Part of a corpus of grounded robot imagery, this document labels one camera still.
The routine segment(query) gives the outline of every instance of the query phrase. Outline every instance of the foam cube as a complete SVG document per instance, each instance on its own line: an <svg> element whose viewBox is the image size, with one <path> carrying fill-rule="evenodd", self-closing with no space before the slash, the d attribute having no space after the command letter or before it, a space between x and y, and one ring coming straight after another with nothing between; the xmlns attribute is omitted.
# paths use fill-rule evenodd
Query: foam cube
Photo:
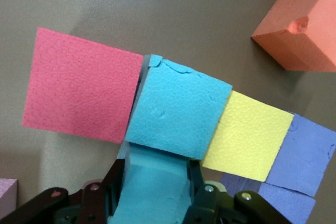
<svg viewBox="0 0 336 224"><path fill-rule="evenodd" d="M128 151L120 156L129 167L108 223L182 223L191 205L186 158L126 141L122 145Z"/></svg>
<svg viewBox="0 0 336 224"><path fill-rule="evenodd" d="M264 182L293 115L233 91L203 166Z"/></svg>
<svg viewBox="0 0 336 224"><path fill-rule="evenodd" d="M0 219L16 209L17 180L0 179Z"/></svg>
<svg viewBox="0 0 336 224"><path fill-rule="evenodd" d="M266 182L314 196L335 147L336 132L295 114Z"/></svg>
<svg viewBox="0 0 336 224"><path fill-rule="evenodd" d="M220 183L222 183L226 192L234 197L240 191L255 191L259 192L261 182L249 178L243 178L230 173L224 173Z"/></svg>
<svg viewBox="0 0 336 224"><path fill-rule="evenodd" d="M336 71L336 0L277 0L252 39L287 70Z"/></svg>
<svg viewBox="0 0 336 224"><path fill-rule="evenodd" d="M125 139L202 159L232 86L152 56Z"/></svg>
<svg viewBox="0 0 336 224"><path fill-rule="evenodd" d="M39 28L22 125L121 143L142 60Z"/></svg>
<svg viewBox="0 0 336 224"><path fill-rule="evenodd" d="M259 193L293 224L306 223L315 205L313 198L299 192L232 174L225 173L220 182L232 197L245 190Z"/></svg>

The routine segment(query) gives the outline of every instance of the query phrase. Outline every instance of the metal screw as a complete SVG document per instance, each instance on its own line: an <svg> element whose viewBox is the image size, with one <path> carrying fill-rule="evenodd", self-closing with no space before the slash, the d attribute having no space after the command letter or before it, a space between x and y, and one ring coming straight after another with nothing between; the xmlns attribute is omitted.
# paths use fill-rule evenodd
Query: metal screw
<svg viewBox="0 0 336 224"><path fill-rule="evenodd" d="M58 197L58 196L60 196L60 195L61 195L61 192L60 192L60 191L54 191L54 192L51 194L52 198Z"/></svg>
<svg viewBox="0 0 336 224"><path fill-rule="evenodd" d="M90 187L90 190L91 191L96 191L99 189L99 186L97 184L93 184L91 187Z"/></svg>
<svg viewBox="0 0 336 224"><path fill-rule="evenodd" d="M252 196L249 193L242 193L241 196L245 200L251 200L252 199Z"/></svg>
<svg viewBox="0 0 336 224"><path fill-rule="evenodd" d="M206 190L206 191L208 191L209 193L211 193L211 192L214 191L214 188L213 188L212 186L210 186L210 185L206 185L206 186L204 187L204 190Z"/></svg>

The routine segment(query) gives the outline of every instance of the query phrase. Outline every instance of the table surface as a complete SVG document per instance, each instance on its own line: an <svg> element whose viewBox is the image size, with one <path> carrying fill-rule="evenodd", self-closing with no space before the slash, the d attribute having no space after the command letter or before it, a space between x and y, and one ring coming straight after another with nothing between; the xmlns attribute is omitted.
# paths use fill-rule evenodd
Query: table surface
<svg viewBox="0 0 336 224"><path fill-rule="evenodd" d="M119 145L21 127L39 26L139 54L158 54L234 90L336 130L336 74L285 71L250 36L275 0L0 0L0 177L19 202L103 178ZM336 158L308 223L334 223ZM219 180L221 173L205 170Z"/></svg>

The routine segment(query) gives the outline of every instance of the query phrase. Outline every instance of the pink foam block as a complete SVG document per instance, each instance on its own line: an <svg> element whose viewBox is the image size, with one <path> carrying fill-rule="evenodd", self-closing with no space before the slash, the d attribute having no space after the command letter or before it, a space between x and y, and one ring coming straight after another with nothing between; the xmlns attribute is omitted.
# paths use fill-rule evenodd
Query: pink foam block
<svg viewBox="0 0 336 224"><path fill-rule="evenodd" d="M0 178L0 219L16 208L17 180Z"/></svg>
<svg viewBox="0 0 336 224"><path fill-rule="evenodd" d="M336 0L277 0L252 35L287 70L336 71Z"/></svg>
<svg viewBox="0 0 336 224"><path fill-rule="evenodd" d="M121 143L142 60L39 28L23 126Z"/></svg>

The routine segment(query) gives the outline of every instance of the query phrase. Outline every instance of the cyan foam block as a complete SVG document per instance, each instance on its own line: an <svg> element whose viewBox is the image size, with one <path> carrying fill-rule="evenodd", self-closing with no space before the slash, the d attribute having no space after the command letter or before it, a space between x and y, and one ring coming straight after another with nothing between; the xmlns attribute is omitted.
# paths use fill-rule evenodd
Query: cyan foam block
<svg viewBox="0 0 336 224"><path fill-rule="evenodd" d="M315 205L307 195L262 183L259 194L293 224L305 224Z"/></svg>
<svg viewBox="0 0 336 224"><path fill-rule="evenodd" d="M108 223L182 223L191 205L186 159L136 144L123 144L121 152L129 167Z"/></svg>
<svg viewBox="0 0 336 224"><path fill-rule="evenodd" d="M161 56L149 67L125 139L202 159L232 86Z"/></svg>
<svg viewBox="0 0 336 224"><path fill-rule="evenodd" d="M132 118L132 116L134 114L134 110L137 107L140 94L141 94L143 86L145 84L145 81L146 81L146 78L147 78L147 74L148 74L148 70L149 70L149 61L150 61L150 59L151 59L150 55L145 55L143 57L141 71L140 71L140 76L139 76L139 80L138 80L138 86L137 86L137 89L136 89L137 91L135 93L135 98L134 98L134 101L133 101L133 106L132 106L132 111L131 111L130 118Z"/></svg>
<svg viewBox="0 0 336 224"><path fill-rule="evenodd" d="M230 173L224 173L221 181L226 188L226 192L234 197L240 191L259 191L261 182L249 178L243 178Z"/></svg>
<svg viewBox="0 0 336 224"><path fill-rule="evenodd" d="M335 146L336 132L295 114L266 182L314 196Z"/></svg>

